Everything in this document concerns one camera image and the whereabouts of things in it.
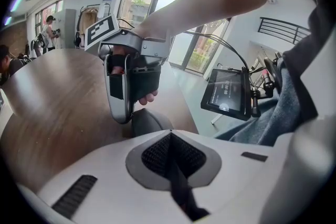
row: brown tabletop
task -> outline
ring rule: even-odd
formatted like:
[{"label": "brown tabletop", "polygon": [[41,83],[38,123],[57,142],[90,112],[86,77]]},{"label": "brown tabletop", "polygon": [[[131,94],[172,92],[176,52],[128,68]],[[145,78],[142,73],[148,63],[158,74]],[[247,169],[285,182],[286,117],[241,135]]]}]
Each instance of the brown tabletop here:
[{"label": "brown tabletop", "polygon": [[[80,49],[59,49],[21,68],[3,86],[14,114],[0,147],[14,179],[37,192],[58,172],[102,146],[131,137],[111,116],[102,61]],[[197,133],[169,63],[159,94],[145,106],[177,130]],[[141,109],[139,103],[135,109]]]}]

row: ceiling light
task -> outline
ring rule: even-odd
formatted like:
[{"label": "ceiling light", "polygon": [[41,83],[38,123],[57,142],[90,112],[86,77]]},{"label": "ceiling light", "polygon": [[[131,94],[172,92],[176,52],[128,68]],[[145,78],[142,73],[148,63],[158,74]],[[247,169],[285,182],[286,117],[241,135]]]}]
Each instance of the ceiling light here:
[{"label": "ceiling light", "polygon": [[14,5],[12,6],[12,9],[10,11],[14,12],[17,9],[17,7],[19,6],[21,1],[22,0],[15,0]]},{"label": "ceiling light", "polygon": [[5,20],[5,25],[9,25],[11,23],[12,18],[11,17],[7,17]]}]

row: brown wall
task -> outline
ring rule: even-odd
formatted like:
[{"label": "brown wall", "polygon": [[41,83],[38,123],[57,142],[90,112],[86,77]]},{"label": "brown wall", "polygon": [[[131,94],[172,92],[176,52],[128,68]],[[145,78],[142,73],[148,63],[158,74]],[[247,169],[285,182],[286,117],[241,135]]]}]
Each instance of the brown wall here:
[{"label": "brown wall", "polygon": [[27,24],[26,22],[10,26],[0,32],[0,45],[5,44],[9,51],[18,56],[20,52],[25,52],[27,44]]}]

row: railing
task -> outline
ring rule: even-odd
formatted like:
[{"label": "railing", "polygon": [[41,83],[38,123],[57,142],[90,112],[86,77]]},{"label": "railing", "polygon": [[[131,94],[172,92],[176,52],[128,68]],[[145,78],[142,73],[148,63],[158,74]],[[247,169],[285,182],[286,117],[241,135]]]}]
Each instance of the railing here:
[{"label": "railing", "polygon": [[302,26],[266,17],[260,17],[259,33],[283,39],[296,44],[301,39],[310,35],[310,31]]}]

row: gray floor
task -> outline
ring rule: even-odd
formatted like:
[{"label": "gray floor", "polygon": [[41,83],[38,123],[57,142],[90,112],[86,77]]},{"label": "gray floor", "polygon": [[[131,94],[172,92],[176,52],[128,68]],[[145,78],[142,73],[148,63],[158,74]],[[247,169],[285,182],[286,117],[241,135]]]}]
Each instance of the gray floor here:
[{"label": "gray floor", "polygon": [[183,92],[185,101],[194,119],[200,135],[214,137],[218,132],[225,132],[238,120],[222,116],[214,125],[211,120],[217,116],[216,113],[201,109],[201,100],[207,86],[207,81],[202,77],[173,68],[176,80]]}]

